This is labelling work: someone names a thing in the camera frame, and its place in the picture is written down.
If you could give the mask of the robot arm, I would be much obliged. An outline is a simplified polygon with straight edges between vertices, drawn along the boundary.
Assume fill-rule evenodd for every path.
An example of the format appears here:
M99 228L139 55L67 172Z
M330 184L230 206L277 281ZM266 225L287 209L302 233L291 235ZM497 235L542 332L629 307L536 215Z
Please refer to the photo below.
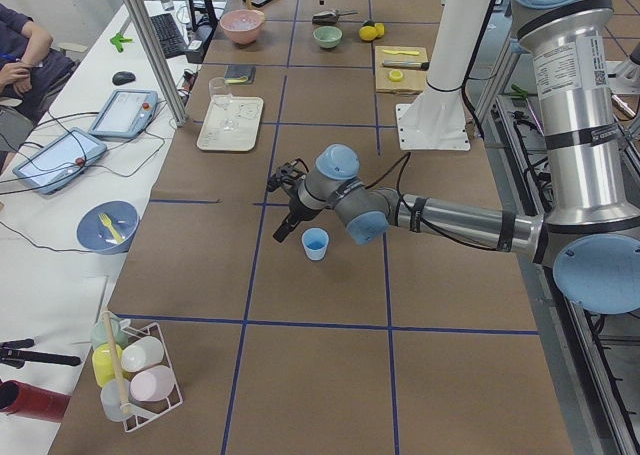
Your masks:
M533 57L537 98L552 180L553 205L518 216L399 189L366 186L356 153L328 146L307 173L279 167L270 190L289 196L275 232L283 241L302 222L330 209L365 244L390 226L429 232L496 252L515 252L549 267L562 294L601 314L639 306L639 211L625 194L602 30L611 0L511 0L512 30Z

